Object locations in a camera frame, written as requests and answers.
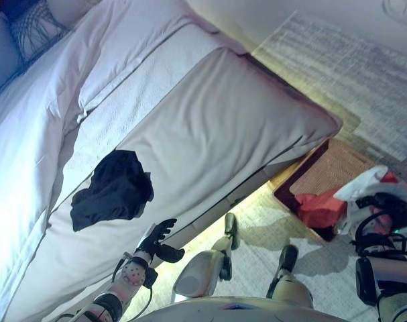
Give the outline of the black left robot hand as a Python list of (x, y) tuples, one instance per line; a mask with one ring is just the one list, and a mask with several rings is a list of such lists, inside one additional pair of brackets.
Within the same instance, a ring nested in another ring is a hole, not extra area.
[(184, 249), (176, 249), (162, 242), (175, 226), (177, 219), (171, 218), (153, 225), (145, 237), (140, 241), (136, 252), (145, 252), (153, 260), (157, 255), (164, 262), (177, 263), (185, 255)]

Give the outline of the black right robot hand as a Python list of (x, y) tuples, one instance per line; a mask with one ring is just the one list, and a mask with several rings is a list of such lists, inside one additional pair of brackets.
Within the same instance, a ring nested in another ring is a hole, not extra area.
[(393, 172), (387, 172), (381, 179), (382, 191), (407, 202), (407, 182)]

